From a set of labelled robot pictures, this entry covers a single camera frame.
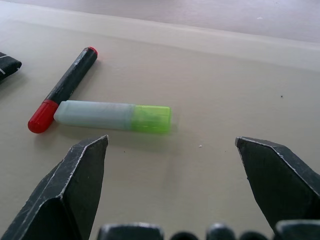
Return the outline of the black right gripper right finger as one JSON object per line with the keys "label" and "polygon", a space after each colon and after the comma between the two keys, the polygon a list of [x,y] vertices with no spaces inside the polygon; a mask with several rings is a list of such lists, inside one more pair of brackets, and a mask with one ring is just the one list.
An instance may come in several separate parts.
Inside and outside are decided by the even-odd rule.
{"label": "black right gripper right finger", "polygon": [[320,220],[320,174],[288,147],[262,139],[235,139],[255,201],[274,230],[286,220]]}

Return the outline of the black marker with red cap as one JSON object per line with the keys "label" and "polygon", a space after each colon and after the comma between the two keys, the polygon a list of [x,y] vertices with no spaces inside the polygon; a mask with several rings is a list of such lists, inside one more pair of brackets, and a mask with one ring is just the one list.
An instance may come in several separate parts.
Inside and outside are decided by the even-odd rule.
{"label": "black marker with red cap", "polygon": [[27,127],[32,133],[41,134],[50,127],[61,102],[71,97],[97,58],[95,48],[89,46],[82,50],[28,121]]}

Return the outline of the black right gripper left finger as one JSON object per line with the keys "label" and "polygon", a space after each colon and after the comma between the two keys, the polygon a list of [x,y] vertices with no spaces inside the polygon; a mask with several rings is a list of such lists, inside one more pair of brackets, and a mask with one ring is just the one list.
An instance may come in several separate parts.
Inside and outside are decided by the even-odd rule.
{"label": "black right gripper left finger", "polygon": [[89,240],[107,146],[107,135],[73,145],[39,182],[0,240]]}

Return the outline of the white highlighter with green cap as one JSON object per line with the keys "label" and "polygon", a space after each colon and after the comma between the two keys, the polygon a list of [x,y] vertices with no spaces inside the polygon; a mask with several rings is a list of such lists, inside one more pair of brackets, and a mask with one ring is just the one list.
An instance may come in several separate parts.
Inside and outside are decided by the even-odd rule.
{"label": "white highlighter with green cap", "polygon": [[171,118],[168,106],[79,100],[62,101],[54,114],[63,125],[152,134],[168,133]]}

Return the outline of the black object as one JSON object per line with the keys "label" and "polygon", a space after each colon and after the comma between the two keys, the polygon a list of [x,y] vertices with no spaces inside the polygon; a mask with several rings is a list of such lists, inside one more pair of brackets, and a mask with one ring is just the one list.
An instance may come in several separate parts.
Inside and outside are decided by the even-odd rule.
{"label": "black object", "polygon": [[0,52],[0,83],[10,75],[16,73],[21,66],[21,61]]}

